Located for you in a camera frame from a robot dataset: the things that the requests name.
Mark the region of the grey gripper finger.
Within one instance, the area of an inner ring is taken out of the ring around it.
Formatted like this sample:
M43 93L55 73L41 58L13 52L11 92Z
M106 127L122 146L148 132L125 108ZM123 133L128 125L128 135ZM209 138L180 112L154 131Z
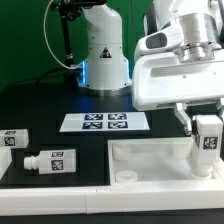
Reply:
M224 98L217 99L216 107L219 110L219 117L224 121Z
M178 120L184 126L184 132L186 135L192 134L192 123L191 118L186 113L187 105L185 102L179 102L175 104L174 114L178 118Z

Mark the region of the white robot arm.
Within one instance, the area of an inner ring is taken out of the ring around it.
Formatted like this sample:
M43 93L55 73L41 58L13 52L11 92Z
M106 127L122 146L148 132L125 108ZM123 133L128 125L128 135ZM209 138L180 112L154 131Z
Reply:
M129 76L121 17L107 5L86 9L89 52L84 87L99 94L131 87L137 110L173 108L190 132L186 108L224 98L222 12L222 0L153 0Z

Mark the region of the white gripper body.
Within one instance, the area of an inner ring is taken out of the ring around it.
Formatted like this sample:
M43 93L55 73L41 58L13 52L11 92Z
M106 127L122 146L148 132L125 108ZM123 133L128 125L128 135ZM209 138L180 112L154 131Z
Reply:
M224 98L224 53L213 60L180 63L174 53L141 57L135 64L133 106L139 111L203 105Z

